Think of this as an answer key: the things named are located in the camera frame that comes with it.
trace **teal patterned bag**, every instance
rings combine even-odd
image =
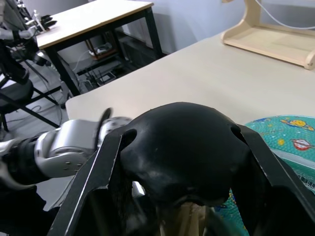
[[[315,193],[315,118],[276,116],[254,120],[245,126],[258,132],[269,148]],[[215,210],[232,235],[249,235],[231,191],[224,205],[216,207]]]

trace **wooden object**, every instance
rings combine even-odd
[[[129,0],[97,0],[53,15],[57,23],[37,36],[40,49],[63,42],[153,6],[152,2]]]
[[[261,7],[255,0],[244,1],[245,14],[222,34],[224,44],[314,69],[315,31],[261,24]]]
[[[220,35],[172,53],[66,103],[69,119],[104,110],[135,118],[172,102],[213,107],[239,124],[283,114],[315,117],[315,70],[224,46]]]

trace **black metal table frame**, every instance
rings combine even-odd
[[[158,38],[158,31],[157,31],[157,27],[155,24],[155,20],[154,20],[154,16],[153,16],[153,12],[152,12],[151,7],[143,9],[139,12],[133,13],[129,16],[123,17],[119,20],[108,23],[104,26],[98,27],[96,29],[93,29],[91,31],[88,31],[88,32],[83,33],[81,35],[67,39],[63,42],[57,43],[55,45],[52,45],[52,46],[44,49],[46,51],[47,55],[49,56],[51,62],[54,64],[54,66],[58,70],[58,72],[61,76],[61,80],[65,82],[65,84],[68,86],[68,88],[71,91],[73,96],[80,95],[80,92],[79,92],[77,86],[72,81],[72,79],[71,79],[70,75],[68,74],[66,68],[64,67],[63,63],[61,62],[59,55],[58,55],[58,51],[65,49],[65,48],[68,48],[70,46],[73,46],[77,43],[80,43],[80,42],[87,40],[89,38],[92,38],[94,36],[100,35],[100,33],[102,33],[102,32],[111,31],[113,36],[114,36],[114,40],[115,40],[115,44],[117,46],[117,50],[119,52],[119,56],[120,56],[120,58],[122,58],[124,60],[125,57],[124,57],[123,51],[121,49],[121,46],[119,44],[117,35],[115,33],[115,29],[118,27],[121,27],[125,24],[128,24],[130,22],[133,22],[135,20],[141,19],[143,17],[146,19],[146,23],[148,26],[148,30],[149,30],[149,34],[150,34],[150,38],[151,38],[151,42],[152,42],[152,46],[153,46],[153,50],[154,50],[156,59],[159,59],[159,58],[163,57],[163,53],[162,53],[160,41]]]

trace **table leg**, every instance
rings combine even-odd
[[[80,92],[77,86],[72,81],[70,75],[68,74],[66,68],[63,66],[58,53],[53,48],[45,49],[47,56],[49,56],[51,62],[54,64],[55,68],[58,70],[60,74],[60,78],[65,82],[69,90],[71,91],[73,96],[80,95]]]
[[[151,7],[145,10],[145,18],[146,18],[153,50],[156,55],[156,59],[160,59],[163,57],[163,52],[162,52],[161,44],[159,42],[157,26],[154,20]]]
[[[120,42],[119,42],[119,39],[118,39],[118,37],[117,37],[117,34],[116,34],[115,29],[112,29],[112,30],[110,30],[110,31],[111,31],[111,33],[112,33],[112,35],[113,35],[114,42],[115,42],[115,44],[116,44],[116,48],[117,48],[117,51],[118,51],[119,56],[120,56],[123,60],[125,60],[124,52],[123,52],[123,49],[122,49],[122,47],[121,47],[121,45],[120,45]]]

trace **light wood tabletop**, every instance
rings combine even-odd
[[[70,119],[135,118],[172,102],[213,107],[237,123],[276,115],[315,117],[315,71],[225,46],[220,36],[170,54],[67,101]]]
[[[57,23],[50,31],[36,37],[37,45],[45,49],[151,6],[152,2],[129,0],[97,0],[84,4],[53,15]]]

